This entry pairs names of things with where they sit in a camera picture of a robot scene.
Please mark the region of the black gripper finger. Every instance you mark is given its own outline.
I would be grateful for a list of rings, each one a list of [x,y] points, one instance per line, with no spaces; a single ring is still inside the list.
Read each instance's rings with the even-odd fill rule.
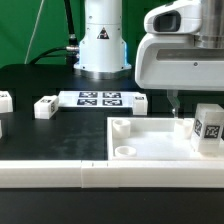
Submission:
[[[172,105],[172,113],[175,118],[178,117],[178,112],[180,108],[180,101],[178,99],[178,91],[177,90],[168,90],[167,91],[167,99]]]

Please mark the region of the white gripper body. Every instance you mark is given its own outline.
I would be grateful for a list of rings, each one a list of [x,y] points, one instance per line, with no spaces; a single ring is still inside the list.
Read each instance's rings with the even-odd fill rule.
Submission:
[[[224,49],[201,49],[191,35],[146,34],[136,56],[142,89],[224,91]]]

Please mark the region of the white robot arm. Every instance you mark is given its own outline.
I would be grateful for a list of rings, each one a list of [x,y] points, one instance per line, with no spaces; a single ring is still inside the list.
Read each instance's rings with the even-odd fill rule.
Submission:
[[[85,36],[74,69],[93,79],[135,70],[142,89],[224,91],[224,0],[175,0],[149,11],[136,62],[127,62],[121,0],[85,0]]]

